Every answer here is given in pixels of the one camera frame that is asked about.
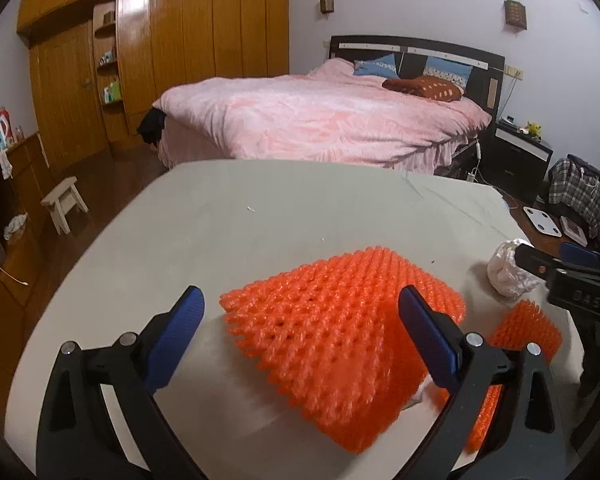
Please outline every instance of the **pink comforter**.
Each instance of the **pink comforter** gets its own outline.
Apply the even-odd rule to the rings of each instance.
[[[230,158],[282,158],[396,168],[416,152],[484,129],[491,116],[462,98],[440,103],[382,88],[330,59],[307,76],[213,78],[166,91],[154,106],[202,131]]]

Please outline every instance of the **black headboard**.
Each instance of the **black headboard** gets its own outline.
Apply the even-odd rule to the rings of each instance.
[[[398,75],[403,79],[422,75],[427,57],[430,55],[474,64],[465,96],[493,117],[489,130],[494,129],[502,91],[504,57],[477,48],[443,41],[397,36],[333,36],[329,57],[341,57],[348,61],[364,61],[386,56],[392,52],[395,54]]]

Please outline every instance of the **white table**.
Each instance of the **white table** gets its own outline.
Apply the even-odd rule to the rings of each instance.
[[[59,288],[16,371],[6,438],[34,468],[38,418],[60,345],[96,348],[140,332],[193,284],[205,293],[205,318],[155,399],[209,478],[391,479],[435,420],[430,403],[402,412],[367,452],[349,454],[289,408],[240,354],[218,297],[300,264],[382,245],[458,290],[468,305],[463,329],[488,335],[512,303],[491,288],[486,262],[502,241],[520,237],[500,195],[478,184],[339,164],[183,164],[120,213]],[[540,287],[531,298],[541,303],[545,293]],[[582,345],[573,321],[543,308],[564,338],[555,381],[576,383]],[[106,399],[127,455],[142,465],[109,390]]]

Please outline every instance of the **black nightstand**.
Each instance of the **black nightstand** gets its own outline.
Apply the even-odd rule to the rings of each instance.
[[[482,158],[480,173],[489,184],[533,206],[553,154],[546,142],[499,122]]]

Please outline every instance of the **brown pillow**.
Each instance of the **brown pillow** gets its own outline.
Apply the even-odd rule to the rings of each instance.
[[[458,101],[462,97],[462,91],[458,86],[432,75],[421,75],[414,79],[387,79],[382,83],[382,88],[445,103]]]

